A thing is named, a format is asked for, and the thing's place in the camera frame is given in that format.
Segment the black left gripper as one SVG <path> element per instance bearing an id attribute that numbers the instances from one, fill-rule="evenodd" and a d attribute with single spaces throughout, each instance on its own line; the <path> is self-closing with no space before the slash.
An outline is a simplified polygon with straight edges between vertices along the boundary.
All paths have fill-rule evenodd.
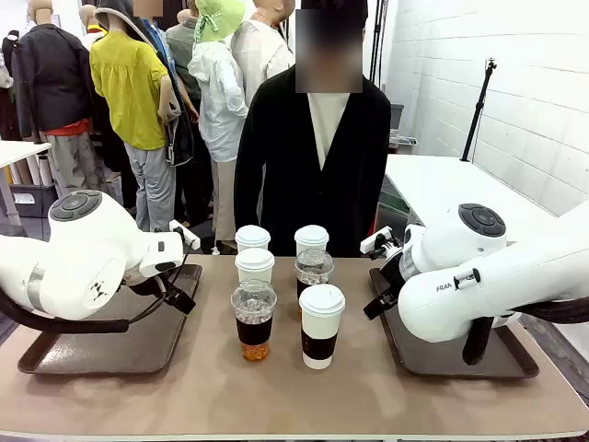
<path id="1" fill-rule="evenodd" d="M 175 286 L 174 281 L 170 282 L 159 275 L 152 276 L 140 284 L 123 284 L 138 296 L 151 296 L 156 299 L 141 312 L 141 315 L 151 315 L 163 304 L 168 304 L 180 313 L 188 315 L 196 306 L 195 301 L 185 291 Z"/>

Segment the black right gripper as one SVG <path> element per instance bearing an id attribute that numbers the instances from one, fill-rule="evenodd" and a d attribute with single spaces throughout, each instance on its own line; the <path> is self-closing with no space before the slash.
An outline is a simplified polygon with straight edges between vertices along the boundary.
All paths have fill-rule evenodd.
<path id="1" fill-rule="evenodd" d="M 399 270 L 400 257 L 391 258 L 382 268 L 372 268 L 369 271 L 370 280 L 374 288 L 374 298 L 363 308 L 364 315 L 374 320 L 398 303 L 399 292 L 405 285 L 405 280 Z"/>

